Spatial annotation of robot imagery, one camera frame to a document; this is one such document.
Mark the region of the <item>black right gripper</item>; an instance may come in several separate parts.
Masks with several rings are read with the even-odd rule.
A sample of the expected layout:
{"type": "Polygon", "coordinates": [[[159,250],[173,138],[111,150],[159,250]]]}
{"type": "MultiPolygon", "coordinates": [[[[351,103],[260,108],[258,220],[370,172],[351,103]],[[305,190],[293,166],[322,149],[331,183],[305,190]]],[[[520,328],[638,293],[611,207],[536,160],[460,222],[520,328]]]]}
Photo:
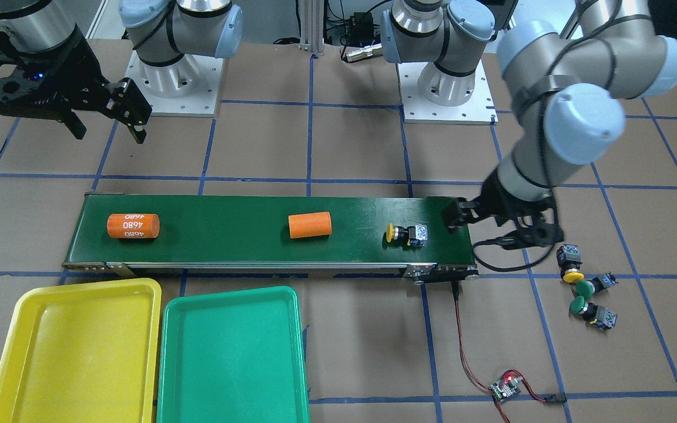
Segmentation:
{"type": "Polygon", "coordinates": [[[132,78],[109,83],[77,26],[64,41],[40,52],[17,51],[10,35],[0,31],[0,115],[55,120],[82,140],[86,126],[75,110],[123,123],[141,145],[152,106],[132,78]]]}

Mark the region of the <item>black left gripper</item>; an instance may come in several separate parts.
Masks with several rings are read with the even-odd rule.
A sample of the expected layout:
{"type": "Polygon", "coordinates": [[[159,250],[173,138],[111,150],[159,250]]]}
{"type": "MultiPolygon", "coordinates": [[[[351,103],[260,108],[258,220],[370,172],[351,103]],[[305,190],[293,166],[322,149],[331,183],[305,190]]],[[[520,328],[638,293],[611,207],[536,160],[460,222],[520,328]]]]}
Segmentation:
{"type": "Polygon", "coordinates": [[[519,217],[538,216],[548,209],[555,209],[552,196],[542,200],[526,201],[511,195],[501,184],[494,170],[484,180],[477,201],[455,199],[443,210],[443,222],[450,234],[468,224],[494,217],[497,227],[519,217]]]}

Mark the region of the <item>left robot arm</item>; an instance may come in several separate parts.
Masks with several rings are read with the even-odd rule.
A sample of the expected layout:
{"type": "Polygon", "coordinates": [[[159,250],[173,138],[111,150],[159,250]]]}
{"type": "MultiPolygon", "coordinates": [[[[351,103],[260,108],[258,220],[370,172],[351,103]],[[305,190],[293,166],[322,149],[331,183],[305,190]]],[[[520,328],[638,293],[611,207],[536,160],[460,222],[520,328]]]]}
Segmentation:
{"type": "Polygon", "coordinates": [[[677,84],[677,39],[658,35],[647,1],[578,1],[583,35],[563,38],[546,21],[505,24],[514,1],[393,1],[380,35],[390,63],[424,62],[432,102],[467,101],[487,43],[498,41],[500,72],[524,136],[484,181],[475,200],[443,213],[456,230],[493,217],[529,217],[530,237],[557,232],[542,216],[551,191],[598,160],[624,132],[621,99],[659,96],[677,84]]]}

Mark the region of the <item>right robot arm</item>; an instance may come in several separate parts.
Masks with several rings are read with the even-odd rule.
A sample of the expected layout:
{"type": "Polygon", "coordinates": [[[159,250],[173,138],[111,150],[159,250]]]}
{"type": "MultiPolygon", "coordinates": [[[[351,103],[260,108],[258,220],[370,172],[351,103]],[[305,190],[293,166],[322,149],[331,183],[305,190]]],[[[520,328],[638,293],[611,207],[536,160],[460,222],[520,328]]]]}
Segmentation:
{"type": "Polygon", "coordinates": [[[77,110],[123,123],[142,144],[152,105],[142,93],[174,96],[196,84],[193,56],[229,59],[243,12],[231,1],[121,1],[120,18],[142,64],[142,80],[110,82],[91,46],[55,1],[0,1],[0,115],[54,120],[76,139],[77,110]]]}

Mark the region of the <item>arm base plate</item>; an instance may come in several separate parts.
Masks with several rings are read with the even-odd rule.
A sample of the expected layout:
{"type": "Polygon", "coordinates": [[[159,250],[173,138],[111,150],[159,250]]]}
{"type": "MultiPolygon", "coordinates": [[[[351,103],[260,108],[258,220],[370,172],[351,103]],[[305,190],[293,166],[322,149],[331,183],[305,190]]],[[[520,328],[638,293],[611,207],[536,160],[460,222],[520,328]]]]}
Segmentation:
{"type": "Polygon", "coordinates": [[[185,55],[172,65],[154,67],[133,52],[125,75],[137,83],[153,117],[213,118],[225,64],[221,58],[185,55]]]}
{"type": "Polygon", "coordinates": [[[446,75],[430,62],[397,65],[407,123],[476,124],[498,122],[482,62],[473,74],[446,75]]]}

